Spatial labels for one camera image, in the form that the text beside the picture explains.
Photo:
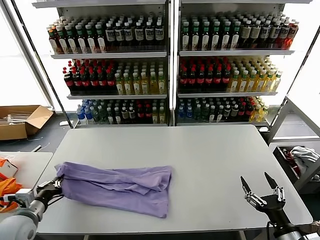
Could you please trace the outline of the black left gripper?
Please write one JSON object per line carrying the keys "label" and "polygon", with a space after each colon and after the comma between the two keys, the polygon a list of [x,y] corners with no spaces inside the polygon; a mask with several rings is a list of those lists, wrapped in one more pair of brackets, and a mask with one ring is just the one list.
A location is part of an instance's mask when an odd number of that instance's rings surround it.
{"label": "black left gripper", "polygon": [[62,194],[61,183],[63,181],[62,177],[55,177],[54,180],[46,181],[36,188],[36,197],[37,201],[42,202],[44,205],[47,205],[54,196]]}

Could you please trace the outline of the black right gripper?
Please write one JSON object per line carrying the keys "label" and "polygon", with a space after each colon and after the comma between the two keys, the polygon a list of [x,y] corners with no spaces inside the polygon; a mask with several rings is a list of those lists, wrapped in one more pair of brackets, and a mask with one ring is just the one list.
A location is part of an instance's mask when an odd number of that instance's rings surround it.
{"label": "black right gripper", "polygon": [[275,179],[273,179],[267,172],[264,172],[264,176],[273,190],[273,194],[262,196],[260,198],[251,191],[248,183],[241,176],[240,180],[244,191],[244,199],[253,207],[257,207],[259,212],[265,213],[271,224],[276,229],[293,226],[283,209],[286,204],[284,188],[280,187]]}

